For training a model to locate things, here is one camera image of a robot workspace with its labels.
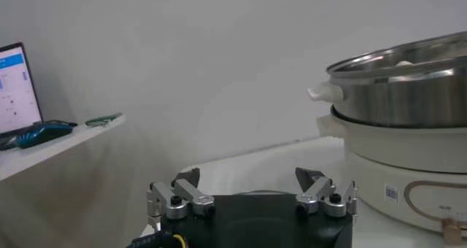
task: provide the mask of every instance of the laptop screen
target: laptop screen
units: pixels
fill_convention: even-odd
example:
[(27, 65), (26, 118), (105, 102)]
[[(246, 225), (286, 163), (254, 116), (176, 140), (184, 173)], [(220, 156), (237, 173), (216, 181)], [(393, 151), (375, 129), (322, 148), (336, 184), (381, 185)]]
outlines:
[(0, 133), (42, 121), (21, 44), (0, 49)]

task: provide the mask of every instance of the white table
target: white table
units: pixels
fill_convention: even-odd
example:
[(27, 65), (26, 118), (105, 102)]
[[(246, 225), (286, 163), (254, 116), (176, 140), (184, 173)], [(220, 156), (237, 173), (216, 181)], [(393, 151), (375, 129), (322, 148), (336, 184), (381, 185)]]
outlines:
[(121, 116), (105, 126), (93, 128), (89, 128), (86, 125), (79, 125), (73, 129), (71, 134), (53, 139), (44, 144), (39, 144), (35, 147), (29, 147), (24, 150), (15, 148), (0, 151), (0, 181), (115, 128), (124, 123), (125, 120), (125, 116)]
[[(337, 184), (345, 178), (344, 144), (320, 138), (249, 155), (202, 163), (199, 190), (210, 195), (249, 190), (281, 190), (299, 193), (295, 167), (322, 171)], [(356, 248), (443, 247), (443, 237), (387, 217), (359, 201), (353, 246)], [(152, 233), (147, 226), (142, 236)]]

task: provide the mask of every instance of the blue computer mouse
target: blue computer mouse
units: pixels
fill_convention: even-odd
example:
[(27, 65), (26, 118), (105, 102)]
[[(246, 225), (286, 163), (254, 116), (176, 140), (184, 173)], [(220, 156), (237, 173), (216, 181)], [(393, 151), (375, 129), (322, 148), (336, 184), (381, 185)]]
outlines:
[(16, 136), (16, 145), (20, 148), (33, 147), (35, 145), (62, 137), (73, 131), (68, 124), (42, 123), (31, 126), (27, 131)]

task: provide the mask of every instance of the white pot handle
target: white pot handle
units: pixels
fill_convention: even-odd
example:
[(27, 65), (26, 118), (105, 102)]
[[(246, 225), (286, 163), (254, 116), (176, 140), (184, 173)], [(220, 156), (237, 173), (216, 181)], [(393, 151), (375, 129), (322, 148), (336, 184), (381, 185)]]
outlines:
[(313, 101), (327, 101), (335, 104), (344, 100), (341, 87), (329, 82), (322, 82), (314, 89), (309, 88), (308, 94)]

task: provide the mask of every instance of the metal pot rim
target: metal pot rim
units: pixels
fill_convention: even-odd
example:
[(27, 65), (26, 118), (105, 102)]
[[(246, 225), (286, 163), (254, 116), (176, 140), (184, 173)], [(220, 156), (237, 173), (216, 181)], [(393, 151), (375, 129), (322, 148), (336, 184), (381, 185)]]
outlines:
[(363, 77), (389, 77), (407, 74), (416, 74), (428, 71), (444, 70), (467, 64), (467, 55), (459, 55), (453, 58), (442, 58), (434, 61), (417, 62), (412, 65), (382, 66), (371, 70), (355, 70), (350, 67), (362, 66), (378, 60), (382, 60), (394, 53), (402, 53), (409, 50), (451, 44), (453, 42), (467, 42), (467, 31), (462, 31), (446, 36), (439, 36), (422, 41), (401, 44), (395, 47), (365, 53), (330, 65), (326, 71), (335, 78), (363, 78)]

